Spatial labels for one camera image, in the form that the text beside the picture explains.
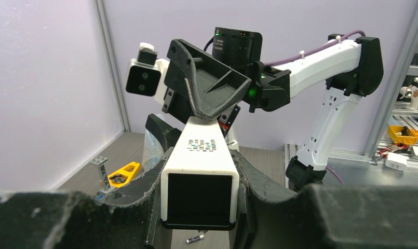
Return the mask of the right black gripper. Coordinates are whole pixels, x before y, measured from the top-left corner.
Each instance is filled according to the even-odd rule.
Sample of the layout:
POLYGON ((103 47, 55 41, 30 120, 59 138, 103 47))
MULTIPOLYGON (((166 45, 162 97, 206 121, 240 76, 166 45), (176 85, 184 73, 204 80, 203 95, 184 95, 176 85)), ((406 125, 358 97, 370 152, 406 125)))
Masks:
MULTIPOLYGON (((249 112, 272 112, 290 102, 290 71, 260 60, 260 33, 216 27, 210 42, 208 53, 183 39, 171 41, 164 83, 173 94, 166 94, 167 113, 180 121, 190 116, 212 121, 242 101, 249 112)), ((163 152, 175 147, 182 133, 155 114, 148 115, 145 128, 163 152)))

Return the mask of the slim white remote control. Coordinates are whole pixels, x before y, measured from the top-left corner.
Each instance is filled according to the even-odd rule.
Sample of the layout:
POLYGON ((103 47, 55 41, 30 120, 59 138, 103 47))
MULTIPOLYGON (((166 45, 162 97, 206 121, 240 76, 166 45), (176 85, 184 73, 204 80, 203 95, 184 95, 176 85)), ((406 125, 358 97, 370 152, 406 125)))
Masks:
POLYGON ((161 224, 232 230, 238 191, 239 174, 218 122, 190 117, 161 172, 161 224))

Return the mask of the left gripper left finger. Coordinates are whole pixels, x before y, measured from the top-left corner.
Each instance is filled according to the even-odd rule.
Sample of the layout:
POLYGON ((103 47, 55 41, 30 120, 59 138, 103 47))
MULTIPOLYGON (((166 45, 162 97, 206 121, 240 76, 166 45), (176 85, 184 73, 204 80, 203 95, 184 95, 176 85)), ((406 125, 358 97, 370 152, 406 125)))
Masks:
POLYGON ((170 248, 160 222, 160 175, 171 151, 120 199, 78 191, 0 192, 0 248, 170 248))

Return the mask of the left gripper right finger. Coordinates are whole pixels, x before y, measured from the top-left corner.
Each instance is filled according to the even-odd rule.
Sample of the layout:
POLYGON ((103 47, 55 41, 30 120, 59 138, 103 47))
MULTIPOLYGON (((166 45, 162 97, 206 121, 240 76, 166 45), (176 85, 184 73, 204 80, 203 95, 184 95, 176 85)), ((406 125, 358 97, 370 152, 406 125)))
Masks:
POLYGON ((310 184, 294 192, 231 150, 239 172, 231 248, 418 248, 418 187, 310 184))

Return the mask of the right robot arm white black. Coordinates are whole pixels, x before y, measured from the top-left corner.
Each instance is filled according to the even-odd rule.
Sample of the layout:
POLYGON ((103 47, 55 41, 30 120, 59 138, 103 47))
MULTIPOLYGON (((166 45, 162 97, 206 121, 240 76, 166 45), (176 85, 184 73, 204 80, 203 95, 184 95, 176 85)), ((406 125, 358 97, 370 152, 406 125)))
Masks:
POLYGON ((260 61, 262 37, 257 32, 216 28, 212 53, 183 39, 172 40, 163 110, 184 122, 185 128, 170 130, 153 117, 158 131, 172 134, 166 148, 175 148, 161 174, 162 194, 220 179, 237 186, 238 174, 226 155, 208 159, 208 152, 216 148, 226 152, 221 138, 231 129, 238 103, 248 103, 249 112, 272 112, 324 81, 326 94, 312 132, 286 168, 292 190, 322 183, 345 121, 383 78, 379 39, 360 30, 356 34, 356 39, 332 34, 319 48, 273 63, 260 61))

